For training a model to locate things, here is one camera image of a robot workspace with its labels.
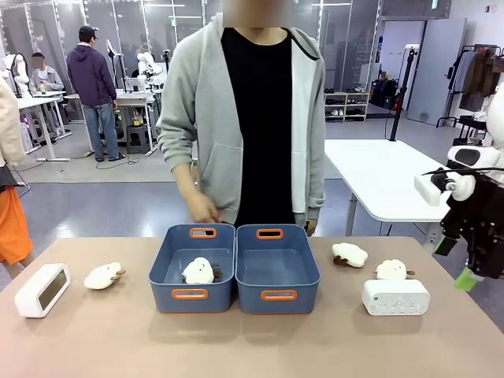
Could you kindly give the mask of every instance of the orange handle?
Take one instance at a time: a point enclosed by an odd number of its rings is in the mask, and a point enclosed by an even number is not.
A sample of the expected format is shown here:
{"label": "orange handle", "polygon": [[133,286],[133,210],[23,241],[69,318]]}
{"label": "orange handle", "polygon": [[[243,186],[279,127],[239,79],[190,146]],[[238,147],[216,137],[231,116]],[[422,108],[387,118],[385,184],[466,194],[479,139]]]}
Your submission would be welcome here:
{"label": "orange handle", "polygon": [[[195,234],[195,232],[204,232],[203,235]],[[204,228],[192,228],[189,231],[189,236],[191,239],[215,239],[217,237],[217,230],[213,227]]]}
{"label": "orange handle", "polygon": [[284,238],[284,230],[281,228],[260,228],[255,233],[256,238],[260,240],[280,240]]}
{"label": "orange handle", "polygon": [[297,298],[298,292],[296,290],[264,290],[261,293],[263,301],[295,301]]}
{"label": "orange handle", "polygon": [[206,289],[173,289],[172,298],[178,299],[179,301],[204,301],[205,299],[208,298],[208,291]]}

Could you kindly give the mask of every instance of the black t-shirt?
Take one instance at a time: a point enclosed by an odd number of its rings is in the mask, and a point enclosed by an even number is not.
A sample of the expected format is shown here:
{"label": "black t-shirt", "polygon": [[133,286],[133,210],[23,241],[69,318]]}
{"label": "black t-shirt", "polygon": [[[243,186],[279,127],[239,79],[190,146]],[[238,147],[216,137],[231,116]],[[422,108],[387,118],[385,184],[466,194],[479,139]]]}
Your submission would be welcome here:
{"label": "black t-shirt", "polygon": [[242,192],[235,226],[294,223],[291,38],[260,46],[234,28],[225,28],[221,42],[243,136]]}

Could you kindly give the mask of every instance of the man in purple hoodie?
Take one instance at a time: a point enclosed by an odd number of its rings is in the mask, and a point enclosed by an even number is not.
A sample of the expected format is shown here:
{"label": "man in purple hoodie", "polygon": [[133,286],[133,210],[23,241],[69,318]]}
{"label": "man in purple hoodie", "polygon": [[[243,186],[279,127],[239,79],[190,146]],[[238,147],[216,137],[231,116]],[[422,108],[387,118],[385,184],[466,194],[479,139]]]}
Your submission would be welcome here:
{"label": "man in purple hoodie", "polygon": [[97,162],[104,161],[98,131],[101,123],[109,151],[109,161],[118,161],[126,157],[117,147],[116,121],[113,115],[113,111],[117,109],[116,88],[105,57],[93,48],[97,40],[93,28],[89,26],[80,28],[80,43],[67,58],[69,78],[82,103],[87,130],[94,148],[94,158]]}

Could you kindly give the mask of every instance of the shoe rack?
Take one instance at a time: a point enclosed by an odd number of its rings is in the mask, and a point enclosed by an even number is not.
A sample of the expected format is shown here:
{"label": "shoe rack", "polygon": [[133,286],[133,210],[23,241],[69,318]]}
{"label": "shoe rack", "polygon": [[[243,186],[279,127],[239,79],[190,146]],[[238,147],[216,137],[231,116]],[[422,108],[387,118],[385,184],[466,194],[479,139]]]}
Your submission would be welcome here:
{"label": "shoe rack", "polygon": [[[333,99],[335,104],[328,104],[328,100]],[[325,119],[326,120],[366,120],[369,104],[369,92],[335,92],[325,94]],[[361,110],[364,114],[355,114],[356,109]],[[327,112],[334,110],[342,110],[343,115],[328,115]]]}

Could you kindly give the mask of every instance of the hand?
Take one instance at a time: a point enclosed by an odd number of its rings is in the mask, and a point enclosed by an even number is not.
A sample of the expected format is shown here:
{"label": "hand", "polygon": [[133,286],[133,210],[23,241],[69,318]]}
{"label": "hand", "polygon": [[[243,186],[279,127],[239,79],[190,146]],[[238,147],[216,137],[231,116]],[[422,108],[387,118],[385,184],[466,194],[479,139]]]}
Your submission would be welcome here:
{"label": "hand", "polygon": [[317,219],[308,220],[308,224],[306,226],[306,234],[308,235],[308,237],[310,237],[311,235],[313,235],[315,233],[315,230],[317,229],[317,225],[318,225]]}
{"label": "hand", "polygon": [[210,198],[200,192],[187,199],[187,207],[196,223],[220,223],[217,208]]}

